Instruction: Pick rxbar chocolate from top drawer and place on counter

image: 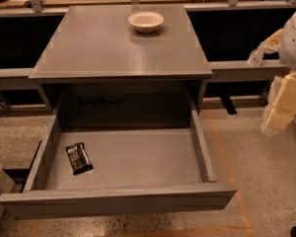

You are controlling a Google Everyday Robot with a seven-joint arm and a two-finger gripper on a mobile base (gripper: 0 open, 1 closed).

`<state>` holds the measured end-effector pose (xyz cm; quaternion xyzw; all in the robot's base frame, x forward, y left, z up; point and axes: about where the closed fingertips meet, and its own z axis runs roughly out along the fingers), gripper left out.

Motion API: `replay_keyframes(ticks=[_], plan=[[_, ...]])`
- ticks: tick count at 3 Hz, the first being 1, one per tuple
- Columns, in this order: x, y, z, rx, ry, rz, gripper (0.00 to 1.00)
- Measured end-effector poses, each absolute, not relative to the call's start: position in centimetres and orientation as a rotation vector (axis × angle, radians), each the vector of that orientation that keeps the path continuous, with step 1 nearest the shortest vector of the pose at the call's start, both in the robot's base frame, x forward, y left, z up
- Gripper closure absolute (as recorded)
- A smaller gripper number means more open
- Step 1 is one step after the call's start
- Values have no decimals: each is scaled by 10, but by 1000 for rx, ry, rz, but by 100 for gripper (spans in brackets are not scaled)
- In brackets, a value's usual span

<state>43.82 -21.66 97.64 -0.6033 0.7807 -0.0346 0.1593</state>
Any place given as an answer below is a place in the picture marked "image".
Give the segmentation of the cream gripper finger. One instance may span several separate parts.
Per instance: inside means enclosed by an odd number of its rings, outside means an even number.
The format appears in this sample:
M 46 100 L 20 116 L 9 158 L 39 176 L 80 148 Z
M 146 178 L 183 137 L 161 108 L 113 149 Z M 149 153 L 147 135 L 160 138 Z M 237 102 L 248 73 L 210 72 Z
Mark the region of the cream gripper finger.
M 270 37 L 268 37 L 259 44 L 258 50 L 266 54 L 278 52 L 281 34 L 282 30 L 278 30 L 275 33 L 273 33 Z
M 296 116 L 296 70 L 274 77 L 267 100 L 260 131 L 273 136 L 284 131 Z

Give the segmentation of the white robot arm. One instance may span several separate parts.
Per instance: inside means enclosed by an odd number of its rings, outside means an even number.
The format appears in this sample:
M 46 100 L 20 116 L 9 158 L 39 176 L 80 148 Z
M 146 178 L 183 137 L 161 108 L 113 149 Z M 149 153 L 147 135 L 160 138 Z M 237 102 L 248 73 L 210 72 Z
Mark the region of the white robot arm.
M 291 69 L 282 79 L 275 79 L 269 104 L 263 114 L 260 131 L 265 135 L 282 132 L 296 116 L 296 12 L 284 27 L 258 47 L 262 53 L 277 52 L 281 64 Z

